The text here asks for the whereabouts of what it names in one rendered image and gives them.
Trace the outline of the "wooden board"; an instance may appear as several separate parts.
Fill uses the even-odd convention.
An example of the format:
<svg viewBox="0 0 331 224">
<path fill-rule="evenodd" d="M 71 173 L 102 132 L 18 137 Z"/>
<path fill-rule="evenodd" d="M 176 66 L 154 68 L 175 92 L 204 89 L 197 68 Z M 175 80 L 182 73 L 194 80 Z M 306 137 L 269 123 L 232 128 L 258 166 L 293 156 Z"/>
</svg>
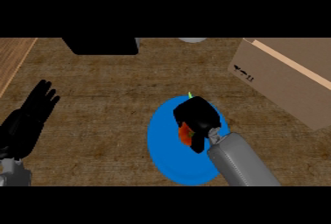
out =
<svg viewBox="0 0 331 224">
<path fill-rule="evenodd" d="M 15 78 L 37 38 L 0 38 L 0 97 Z"/>
</svg>

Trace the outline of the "blue plate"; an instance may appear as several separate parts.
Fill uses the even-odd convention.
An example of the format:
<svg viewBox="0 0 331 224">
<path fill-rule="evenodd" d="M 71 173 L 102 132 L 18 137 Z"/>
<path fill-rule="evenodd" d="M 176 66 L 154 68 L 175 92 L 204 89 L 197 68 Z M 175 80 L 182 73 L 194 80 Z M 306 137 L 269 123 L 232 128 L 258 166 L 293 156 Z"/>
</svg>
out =
<svg viewBox="0 0 331 224">
<path fill-rule="evenodd" d="M 160 105 L 150 119 L 147 139 L 150 157 L 162 174 L 178 184 L 197 186 L 212 181 L 219 175 L 219 171 L 207 155 L 207 150 L 212 147 L 210 139 L 204 139 L 203 153 L 195 153 L 179 139 L 179 125 L 173 110 L 191 98 L 182 95 Z M 224 137 L 231 133 L 229 125 L 221 110 L 213 104 L 212 106 L 221 116 L 219 134 Z"/>
</svg>

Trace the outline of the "brown cardboard box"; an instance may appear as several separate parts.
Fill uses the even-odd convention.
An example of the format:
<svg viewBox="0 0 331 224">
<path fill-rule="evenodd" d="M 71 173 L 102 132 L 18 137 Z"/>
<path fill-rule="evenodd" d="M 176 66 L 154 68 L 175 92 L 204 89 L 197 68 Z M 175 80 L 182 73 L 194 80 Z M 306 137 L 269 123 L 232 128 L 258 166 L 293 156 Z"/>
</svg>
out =
<svg viewBox="0 0 331 224">
<path fill-rule="evenodd" d="M 312 130 L 331 126 L 331 38 L 244 38 L 228 71 Z"/>
</svg>

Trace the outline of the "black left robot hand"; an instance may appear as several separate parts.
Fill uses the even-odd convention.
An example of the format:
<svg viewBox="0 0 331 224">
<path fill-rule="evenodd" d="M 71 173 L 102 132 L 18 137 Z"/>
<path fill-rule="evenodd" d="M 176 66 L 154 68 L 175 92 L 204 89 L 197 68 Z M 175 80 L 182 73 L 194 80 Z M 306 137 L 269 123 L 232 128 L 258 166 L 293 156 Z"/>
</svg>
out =
<svg viewBox="0 0 331 224">
<path fill-rule="evenodd" d="M 42 80 L 23 104 L 0 124 L 0 159 L 26 158 L 37 144 L 45 123 L 60 101 L 52 82 Z"/>
</svg>

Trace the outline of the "black appliance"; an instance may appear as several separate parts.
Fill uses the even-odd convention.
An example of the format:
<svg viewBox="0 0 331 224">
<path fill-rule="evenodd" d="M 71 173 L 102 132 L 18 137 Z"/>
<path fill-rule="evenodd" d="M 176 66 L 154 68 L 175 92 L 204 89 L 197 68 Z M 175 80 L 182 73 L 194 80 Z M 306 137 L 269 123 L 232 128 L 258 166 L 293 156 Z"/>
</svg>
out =
<svg viewBox="0 0 331 224">
<path fill-rule="evenodd" d="M 64 38 L 68 48 L 77 55 L 136 55 L 138 38 Z"/>
</svg>

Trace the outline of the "red tomato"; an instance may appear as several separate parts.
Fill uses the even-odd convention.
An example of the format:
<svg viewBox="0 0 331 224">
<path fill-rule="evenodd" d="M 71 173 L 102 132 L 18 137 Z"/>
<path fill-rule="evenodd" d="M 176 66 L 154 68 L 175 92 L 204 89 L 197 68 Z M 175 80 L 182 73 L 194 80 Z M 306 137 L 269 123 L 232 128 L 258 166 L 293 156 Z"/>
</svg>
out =
<svg viewBox="0 0 331 224">
<path fill-rule="evenodd" d="M 182 143 L 188 146 L 193 145 L 193 136 L 195 132 L 193 131 L 190 125 L 187 122 L 182 123 L 182 126 L 179 127 L 179 139 Z"/>
</svg>

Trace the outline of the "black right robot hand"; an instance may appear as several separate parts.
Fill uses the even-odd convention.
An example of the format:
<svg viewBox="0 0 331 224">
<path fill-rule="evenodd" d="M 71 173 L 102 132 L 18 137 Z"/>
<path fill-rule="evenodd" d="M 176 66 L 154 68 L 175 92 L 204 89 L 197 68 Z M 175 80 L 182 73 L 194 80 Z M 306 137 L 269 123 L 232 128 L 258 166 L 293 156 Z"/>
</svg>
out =
<svg viewBox="0 0 331 224">
<path fill-rule="evenodd" d="M 200 96 L 194 96 L 176 107 L 173 116 L 179 127 L 187 123 L 195 132 L 190 147 L 195 153 L 203 153 L 204 139 L 209 138 L 210 130 L 222 127 L 213 105 Z"/>
</svg>

